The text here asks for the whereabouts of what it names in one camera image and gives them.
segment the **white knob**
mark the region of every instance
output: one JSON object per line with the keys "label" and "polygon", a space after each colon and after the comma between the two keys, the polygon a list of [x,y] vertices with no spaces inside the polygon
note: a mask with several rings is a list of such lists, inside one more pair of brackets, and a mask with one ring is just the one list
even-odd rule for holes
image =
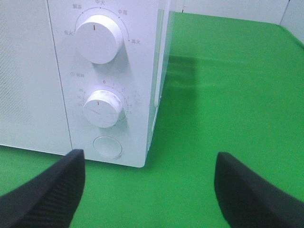
{"label": "white knob", "polygon": [[93,125],[107,128],[117,123],[122,110],[123,104],[115,94],[97,90],[88,98],[83,113]]}
{"label": "white knob", "polygon": [[94,15],[82,23],[75,33],[78,51],[90,62],[110,62],[123,45],[119,26],[109,17]]}

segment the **green backdrop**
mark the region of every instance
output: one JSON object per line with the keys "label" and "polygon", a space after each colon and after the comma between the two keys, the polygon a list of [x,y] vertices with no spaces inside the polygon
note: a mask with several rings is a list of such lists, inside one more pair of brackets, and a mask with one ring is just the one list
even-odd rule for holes
{"label": "green backdrop", "polygon": [[[71,228],[228,228],[213,189],[227,151],[304,200],[304,45],[268,23],[177,13],[144,168],[86,161]],[[58,155],[0,147],[0,194]]]}

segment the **power level knob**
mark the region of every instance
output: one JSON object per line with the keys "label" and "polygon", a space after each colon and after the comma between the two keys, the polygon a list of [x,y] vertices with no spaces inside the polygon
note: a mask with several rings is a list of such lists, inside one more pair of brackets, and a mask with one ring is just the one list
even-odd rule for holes
{"label": "power level knob", "polygon": [[110,62],[123,45],[119,26],[103,15],[89,17],[77,28],[75,39],[78,51],[96,64]]}
{"label": "power level knob", "polygon": [[93,125],[102,128],[114,126],[123,111],[121,100],[106,90],[93,92],[84,105],[84,116]]}

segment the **white wall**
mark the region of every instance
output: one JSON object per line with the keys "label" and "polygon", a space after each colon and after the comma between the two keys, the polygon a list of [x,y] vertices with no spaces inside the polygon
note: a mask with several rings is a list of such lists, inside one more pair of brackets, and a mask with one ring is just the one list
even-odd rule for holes
{"label": "white wall", "polygon": [[304,43],[304,0],[291,0],[281,25]]}
{"label": "white wall", "polygon": [[176,11],[280,24],[287,4],[288,0],[176,0]]}

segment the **round button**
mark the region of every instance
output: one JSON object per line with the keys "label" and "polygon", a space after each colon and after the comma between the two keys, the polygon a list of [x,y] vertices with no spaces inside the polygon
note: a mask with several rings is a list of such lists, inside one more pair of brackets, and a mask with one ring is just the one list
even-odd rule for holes
{"label": "round button", "polygon": [[117,158],[122,153],[121,144],[109,136],[101,136],[94,140],[94,148],[106,158]]}
{"label": "round button", "polygon": [[114,126],[123,111],[120,99],[110,91],[93,92],[84,105],[83,113],[89,122],[97,127]]}
{"label": "round button", "polygon": [[78,51],[90,62],[110,62],[123,44],[119,26],[109,17],[94,15],[82,23],[75,33]]}

